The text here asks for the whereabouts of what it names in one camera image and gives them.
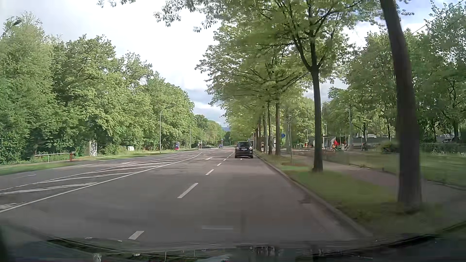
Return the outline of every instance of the guardrail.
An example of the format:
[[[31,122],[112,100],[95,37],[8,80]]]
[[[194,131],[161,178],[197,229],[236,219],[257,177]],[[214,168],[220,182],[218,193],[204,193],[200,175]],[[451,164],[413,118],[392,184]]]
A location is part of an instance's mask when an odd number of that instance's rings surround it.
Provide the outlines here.
[[[73,155],[76,155],[75,152],[70,152],[70,153],[53,153],[53,154],[39,154],[39,155],[34,155],[35,157],[43,157],[47,156],[47,163],[50,163],[50,156],[52,155],[69,155],[69,161],[73,161]]]

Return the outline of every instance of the distant car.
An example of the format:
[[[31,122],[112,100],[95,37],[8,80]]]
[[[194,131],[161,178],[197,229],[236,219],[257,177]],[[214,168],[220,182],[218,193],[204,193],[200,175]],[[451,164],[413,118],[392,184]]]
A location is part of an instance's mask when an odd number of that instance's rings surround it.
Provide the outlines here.
[[[248,141],[241,141],[236,144],[234,158],[237,159],[238,157],[249,157],[250,159],[254,157],[251,143]]]
[[[442,143],[453,143],[452,140],[453,138],[445,138],[443,139]]]

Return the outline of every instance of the asphalt road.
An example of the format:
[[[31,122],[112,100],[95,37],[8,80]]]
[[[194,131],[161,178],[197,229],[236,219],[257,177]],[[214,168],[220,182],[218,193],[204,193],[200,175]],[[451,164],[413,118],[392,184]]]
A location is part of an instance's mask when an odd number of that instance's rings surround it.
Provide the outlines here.
[[[144,245],[356,238],[260,159],[233,154],[226,147],[2,176],[0,221]]]

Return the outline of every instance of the black suv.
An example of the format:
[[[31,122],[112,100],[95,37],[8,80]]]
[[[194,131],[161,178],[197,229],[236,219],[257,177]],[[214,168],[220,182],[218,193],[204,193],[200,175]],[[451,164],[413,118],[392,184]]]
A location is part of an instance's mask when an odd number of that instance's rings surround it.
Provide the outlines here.
[[[249,157],[250,159],[253,158],[253,147],[251,146],[251,143],[244,141],[238,142],[236,144],[234,158],[237,159],[238,157]]]

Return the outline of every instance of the grass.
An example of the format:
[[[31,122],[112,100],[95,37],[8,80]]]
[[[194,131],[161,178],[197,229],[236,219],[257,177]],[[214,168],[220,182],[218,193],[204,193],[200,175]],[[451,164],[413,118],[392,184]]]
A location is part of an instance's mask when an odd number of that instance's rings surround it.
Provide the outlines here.
[[[79,160],[86,160],[86,159],[87,160],[125,159],[125,158],[136,158],[136,157],[144,157],[144,156],[155,156],[155,155],[167,154],[167,153],[173,153],[173,152],[175,152],[175,150],[162,150],[162,153],[158,151],[125,151],[118,155],[98,156],[94,158],[91,158],[89,156],[77,157],[76,161],[74,162],[63,160],[63,159],[69,159],[69,155],[65,155],[65,156],[59,155],[58,157],[54,156],[54,158],[51,159],[50,163],[33,162],[33,163],[21,163],[21,164],[14,164],[14,165],[0,165],[0,176],[21,173],[21,172],[44,170],[44,169],[56,168],[56,167],[62,167],[62,166],[68,166],[68,165],[77,165]]]
[[[397,174],[399,154],[379,152],[325,152],[323,160],[358,165]],[[427,180],[466,186],[466,157],[457,154],[420,155],[421,174]]]
[[[311,173],[307,163],[290,164],[289,158],[259,155],[375,235],[432,233],[447,225],[440,206],[425,205],[420,212],[405,214],[385,187],[339,172]]]
[[[0,165],[0,176],[44,170],[68,165],[76,165],[76,162],[54,162],[54,163],[33,163],[33,164],[18,164],[18,165]]]

